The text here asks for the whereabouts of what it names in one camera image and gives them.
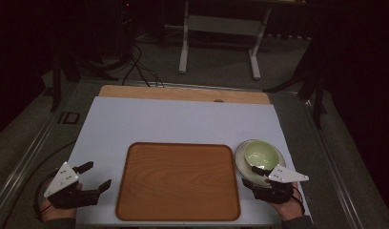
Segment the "person's left hand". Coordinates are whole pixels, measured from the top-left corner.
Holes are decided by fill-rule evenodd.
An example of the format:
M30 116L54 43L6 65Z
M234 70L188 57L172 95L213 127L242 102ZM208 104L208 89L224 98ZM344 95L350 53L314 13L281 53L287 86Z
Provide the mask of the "person's left hand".
M75 219L77 209L57 209L47 198L44 198L40 204L40 214L43 222L55 219Z

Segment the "pale green bowl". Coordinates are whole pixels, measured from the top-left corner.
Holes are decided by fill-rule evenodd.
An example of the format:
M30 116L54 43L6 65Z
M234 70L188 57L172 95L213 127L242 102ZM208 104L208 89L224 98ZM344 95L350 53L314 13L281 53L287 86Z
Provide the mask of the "pale green bowl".
M269 187L270 184L266 182L266 177L262 177L260 175L253 173L252 167L245 161L245 158L244 158L245 146L252 140L258 140L258 139L246 140L246 141L242 142L236 148L236 151L235 151L236 168L244 178L250 180L253 184L258 185L258 186L262 186L262 187ZM280 157L280 162L278 163L278 165L286 166L285 159L282 156L282 154L280 153L280 151L278 151L278 154Z
M262 140L250 141L245 146L244 158L251 167L262 170L273 170L280 162L278 150Z

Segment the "white table mat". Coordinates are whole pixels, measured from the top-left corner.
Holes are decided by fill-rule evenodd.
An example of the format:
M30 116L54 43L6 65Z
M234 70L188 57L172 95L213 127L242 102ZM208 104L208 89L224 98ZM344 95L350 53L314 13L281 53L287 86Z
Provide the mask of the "white table mat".
M235 165L236 148L244 141L262 139L274 145L285 159L289 153L276 110L272 105L134 99L98 96L94 99L74 145L69 163L87 161L93 167L80 178L86 189L110 179L111 187L94 206L77 213L80 224L94 226L267 226L280 219L267 203L255 199L242 184ZM123 221L115 208L130 146L136 142L218 144L234 155L240 216L235 221Z

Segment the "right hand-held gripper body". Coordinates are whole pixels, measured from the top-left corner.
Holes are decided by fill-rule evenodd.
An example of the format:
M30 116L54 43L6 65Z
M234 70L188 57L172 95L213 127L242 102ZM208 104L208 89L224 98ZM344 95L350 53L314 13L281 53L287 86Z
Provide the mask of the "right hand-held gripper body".
M307 181L308 176L290 170L281 165L277 165L266 180L271 185L270 188L263 188L254 185L254 197L263 201L281 204L288 202L293 196L293 182Z

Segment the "white metal table frame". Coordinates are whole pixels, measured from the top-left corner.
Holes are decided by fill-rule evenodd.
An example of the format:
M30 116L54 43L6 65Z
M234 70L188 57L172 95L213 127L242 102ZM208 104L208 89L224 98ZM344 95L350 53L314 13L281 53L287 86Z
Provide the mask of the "white metal table frame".
M249 60L254 80L261 79L261 73L257 61L257 52L266 30L272 8L267 8L262 13L262 19L244 20L224 17L190 14L190 0L185 0L183 17L183 43L179 60L178 72L187 71L189 53L189 31L206 31L235 35L253 36L256 42L248 50Z

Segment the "metal floor rail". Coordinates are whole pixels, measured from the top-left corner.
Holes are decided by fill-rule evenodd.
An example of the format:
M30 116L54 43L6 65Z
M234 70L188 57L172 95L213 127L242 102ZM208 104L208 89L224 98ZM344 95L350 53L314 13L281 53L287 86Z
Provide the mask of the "metal floor rail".
M69 159L76 135L67 127L75 124L58 124L62 112L76 113L31 104L0 133L0 226L28 186Z
M334 189L338 196L339 203L342 207L345 217L347 218L350 229L364 229L355 204L351 199L350 193L332 156L332 152L326 141L325 135L323 131L317 127L317 124L313 120L314 107L312 102L309 99L301 99L299 103L305 115L307 116L309 126L313 129L313 132L315 133L319 145L323 151L329 177L331 178Z

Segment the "brown wooden tray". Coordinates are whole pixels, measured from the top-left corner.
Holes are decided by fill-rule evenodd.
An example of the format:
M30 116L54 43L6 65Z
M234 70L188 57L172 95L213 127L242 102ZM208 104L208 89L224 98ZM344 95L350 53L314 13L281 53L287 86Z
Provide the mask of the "brown wooden tray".
M218 144L136 142L115 208L123 221L235 221L234 155Z

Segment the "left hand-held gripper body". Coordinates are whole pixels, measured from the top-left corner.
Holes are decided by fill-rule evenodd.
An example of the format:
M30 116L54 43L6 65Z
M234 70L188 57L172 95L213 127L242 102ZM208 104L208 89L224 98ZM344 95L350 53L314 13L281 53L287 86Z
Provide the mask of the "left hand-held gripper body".
M57 209L96 205L100 194L97 190L78 190L77 185L81 174L76 174L72 168L68 162L61 165L44 192L44 197Z

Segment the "black metal stand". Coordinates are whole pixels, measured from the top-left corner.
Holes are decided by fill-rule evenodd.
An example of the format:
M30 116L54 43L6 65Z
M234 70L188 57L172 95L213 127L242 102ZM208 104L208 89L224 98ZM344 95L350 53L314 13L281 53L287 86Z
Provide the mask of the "black metal stand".
M300 100L309 100L311 96L313 97L313 121L320 129L320 114L323 108L322 98L326 69L326 60L324 54L321 52L321 46L316 40L312 40L304 55L301 57L293 76L273 88L264 89L264 92L277 93L301 82L302 86L297 92L297 96Z
M115 80L115 77L107 74L107 71L121 67L124 61L119 60L115 63L96 66L88 60L79 57L72 52L57 52L52 58L52 86L51 96L52 104L51 111L54 112L61 102L61 75L64 74L70 82L78 82L81 78L78 69L82 68L94 75L106 79Z

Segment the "person's right hand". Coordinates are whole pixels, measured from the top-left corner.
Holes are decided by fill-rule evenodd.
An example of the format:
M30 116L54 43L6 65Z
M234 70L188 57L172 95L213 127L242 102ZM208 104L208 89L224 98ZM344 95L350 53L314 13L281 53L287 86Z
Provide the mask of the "person's right hand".
M300 218L304 215L304 206L301 201L301 195L298 191L297 183L293 182L292 185L294 193L288 202L281 204L269 202L269 205L276 210L283 221Z

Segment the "black floor bracket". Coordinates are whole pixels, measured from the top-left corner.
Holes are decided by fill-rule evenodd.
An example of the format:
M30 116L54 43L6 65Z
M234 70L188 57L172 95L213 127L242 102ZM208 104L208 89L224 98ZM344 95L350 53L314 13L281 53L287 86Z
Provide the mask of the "black floor bracket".
M80 113L62 112L57 119L58 124L77 124L80 119Z

